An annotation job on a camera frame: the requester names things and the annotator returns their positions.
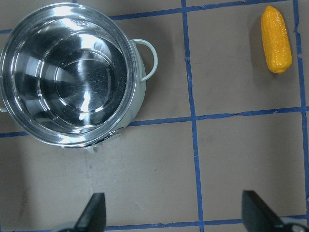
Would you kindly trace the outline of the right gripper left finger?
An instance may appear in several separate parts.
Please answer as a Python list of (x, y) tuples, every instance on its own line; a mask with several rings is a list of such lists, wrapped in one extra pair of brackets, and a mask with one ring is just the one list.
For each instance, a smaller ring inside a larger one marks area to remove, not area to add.
[(94, 193), (75, 224), (76, 232), (103, 232), (106, 228), (104, 193)]

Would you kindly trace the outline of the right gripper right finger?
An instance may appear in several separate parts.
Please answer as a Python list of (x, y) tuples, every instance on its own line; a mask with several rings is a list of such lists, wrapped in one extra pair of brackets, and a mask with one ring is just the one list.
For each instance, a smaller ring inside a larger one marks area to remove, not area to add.
[(253, 190), (242, 192), (242, 223), (248, 232), (289, 232), (290, 228)]

